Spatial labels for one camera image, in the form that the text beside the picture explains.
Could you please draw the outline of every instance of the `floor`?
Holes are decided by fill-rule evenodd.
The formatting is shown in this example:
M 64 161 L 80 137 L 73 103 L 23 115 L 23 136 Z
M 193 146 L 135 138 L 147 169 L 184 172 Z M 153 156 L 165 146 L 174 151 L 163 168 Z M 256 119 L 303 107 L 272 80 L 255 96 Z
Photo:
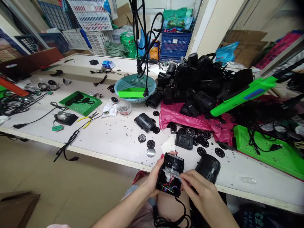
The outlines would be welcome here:
M 31 190 L 39 202 L 26 228 L 50 224 L 90 227 L 115 206 L 138 170 L 67 151 L 53 162 L 57 148 L 0 137 L 0 193 Z

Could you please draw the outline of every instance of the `blue plastic crate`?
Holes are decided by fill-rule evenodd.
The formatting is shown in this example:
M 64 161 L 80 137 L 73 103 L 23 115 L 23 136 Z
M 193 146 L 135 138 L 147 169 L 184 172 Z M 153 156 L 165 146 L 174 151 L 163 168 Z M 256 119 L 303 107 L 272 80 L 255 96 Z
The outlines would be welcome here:
M 62 31 L 73 29 L 70 18 L 63 7 L 42 1 L 37 2 L 52 28 L 58 28 Z
M 180 58 L 185 56 L 192 33 L 162 33 L 161 55 Z
M 13 41 L 2 29 L 0 29 L 0 38 L 5 39 L 13 48 L 23 56 L 28 55 L 15 41 Z
M 69 44 L 61 33 L 40 33 L 41 38 L 46 42 L 49 47 L 58 48 L 58 50 L 64 55 L 69 51 Z M 33 35 L 15 36 L 15 38 L 30 52 L 35 53 L 43 50 L 39 42 Z
M 161 55 L 161 62 L 177 62 L 180 63 L 181 58 L 175 58 L 170 56 L 162 56 Z

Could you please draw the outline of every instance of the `workbench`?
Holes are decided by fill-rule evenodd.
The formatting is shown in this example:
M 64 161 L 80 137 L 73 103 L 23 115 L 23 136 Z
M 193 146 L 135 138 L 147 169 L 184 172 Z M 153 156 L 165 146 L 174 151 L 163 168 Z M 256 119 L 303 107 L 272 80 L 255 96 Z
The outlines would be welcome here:
M 71 58 L 74 58 L 74 60 L 63 63 L 64 60 Z M 96 66 L 90 65 L 89 60 L 92 59 L 98 60 L 99 64 Z M 93 83 L 99 82 L 104 78 L 105 74 L 92 74 L 89 70 L 95 71 L 100 69 L 103 60 L 113 61 L 116 65 L 113 70 L 120 74 L 136 73 L 136 60 L 132 59 L 81 54 L 66 57 L 54 63 L 61 64 L 61 66 L 52 68 L 47 72 L 37 71 L 30 80 L 33 83 L 38 83 L 41 80 L 47 82 L 52 79 L 61 83 L 62 79 L 66 78 L 71 79 L 72 83 L 68 86 L 61 86 L 52 95 L 47 95 L 40 100 L 41 104 L 34 104 L 30 107 L 29 111 L 11 116 L 10 120 L 0 126 L 0 131 L 58 148 L 62 147 L 73 132 L 85 123 L 85 120 L 78 123 L 75 122 L 72 126 L 65 125 L 64 130 L 52 131 L 54 116 L 50 113 L 40 121 L 20 129 L 13 128 L 13 125 L 28 123 L 42 117 L 53 108 L 50 102 L 57 102 L 59 104 L 60 100 L 75 91 L 87 94 L 91 91 L 101 93 L 103 95 L 101 98 L 103 103 L 99 106 L 98 112 L 102 113 L 104 105 L 109 103 L 111 97 L 118 98 L 107 87 L 122 77 L 121 75 L 108 74 L 108 78 L 104 84 L 95 87 Z M 158 66 L 154 65 L 150 67 L 150 70 L 155 67 L 158 69 Z M 56 70 L 63 70 L 64 73 L 57 78 L 49 76 L 49 73 L 53 73 Z M 157 74 L 151 71 L 149 72 L 149 76 L 156 78 Z M 170 129 L 167 128 L 160 131 L 159 134 L 149 132 L 147 140 L 144 143 L 138 141 L 138 136 L 142 130 L 134 123 L 134 119 L 144 112 L 150 118 L 155 119 L 156 125 L 159 127 L 159 116 L 153 116 L 153 111 L 155 109 L 146 107 L 144 103 L 132 103 L 132 111 L 126 116 L 117 113 L 116 117 L 104 117 L 92 121 L 87 128 L 80 130 L 75 141 L 68 147 L 68 151 L 66 152 L 67 157 L 70 158 L 70 150 L 150 172 L 163 153 L 161 145 L 173 135 L 170 133 Z M 68 112 L 80 118 L 82 117 L 72 110 L 68 110 Z M 150 139 L 156 143 L 154 148 L 156 154 L 152 158 L 146 154 L 146 142 Z M 216 157 L 221 163 L 221 171 L 216 181 L 216 187 L 220 192 L 304 214 L 304 183 L 302 181 L 237 151 L 224 150 L 225 157 L 220 158 L 214 152 L 215 148 L 219 147 L 219 145 L 213 137 L 208 141 L 210 146 L 205 148 L 207 153 Z M 193 146 L 193 149 L 190 151 L 180 147 L 176 147 L 176 150 L 178 156 L 185 159 L 184 171 L 196 167 L 197 162 L 201 158 L 197 153 L 197 146 Z M 243 182 L 243 177 L 254 178 L 256 184 Z

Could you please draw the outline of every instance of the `blue plastic basket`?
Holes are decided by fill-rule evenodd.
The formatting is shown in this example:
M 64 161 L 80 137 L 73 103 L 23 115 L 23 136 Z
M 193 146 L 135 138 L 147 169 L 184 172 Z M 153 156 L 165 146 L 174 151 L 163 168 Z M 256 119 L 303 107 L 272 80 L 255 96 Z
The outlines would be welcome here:
M 118 95 L 118 91 L 128 89 L 128 88 L 145 88 L 146 87 L 146 78 L 147 76 L 144 74 L 140 79 L 137 77 L 137 74 L 131 74 L 122 79 L 118 80 L 115 83 L 114 90 Z M 141 103 L 146 101 L 155 91 L 156 82 L 153 78 L 148 77 L 148 90 L 149 95 L 144 98 L 122 98 L 132 103 Z
M 172 58 L 170 56 L 162 56 L 161 55 L 161 62 L 177 62 L 180 63 L 181 58 Z
M 162 33 L 161 55 L 180 58 L 185 56 L 192 33 Z
M 40 33 L 41 38 L 46 42 L 49 47 L 58 48 L 58 50 L 64 55 L 69 51 L 69 44 L 61 33 Z M 15 38 L 30 52 L 35 53 L 44 48 L 40 46 L 38 41 L 33 35 L 15 36 Z
M 62 31 L 72 29 L 71 21 L 62 6 L 37 1 L 52 28 L 58 28 Z

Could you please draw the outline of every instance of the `green tool handle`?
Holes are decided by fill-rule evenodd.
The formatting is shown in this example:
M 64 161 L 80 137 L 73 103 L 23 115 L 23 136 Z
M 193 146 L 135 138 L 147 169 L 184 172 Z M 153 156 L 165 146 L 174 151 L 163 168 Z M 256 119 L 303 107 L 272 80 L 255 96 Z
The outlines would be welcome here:
M 263 95 L 267 90 L 276 86 L 276 81 L 280 79 L 280 77 L 284 76 L 286 73 L 290 72 L 291 70 L 295 69 L 296 67 L 300 66 L 304 63 L 304 59 L 296 62 L 295 64 L 287 67 L 284 70 L 277 71 L 273 76 L 268 78 L 260 78 L 254 80 L 245 88 L 241 89 L 240 91 L 236 92 L 236 95 L 232 98 L 224 101 L 214 109 L 210 111 L 211 115 L 217 117 L 237 106 L 246 102 L 247 100 L 255 99 L 261 95 Z

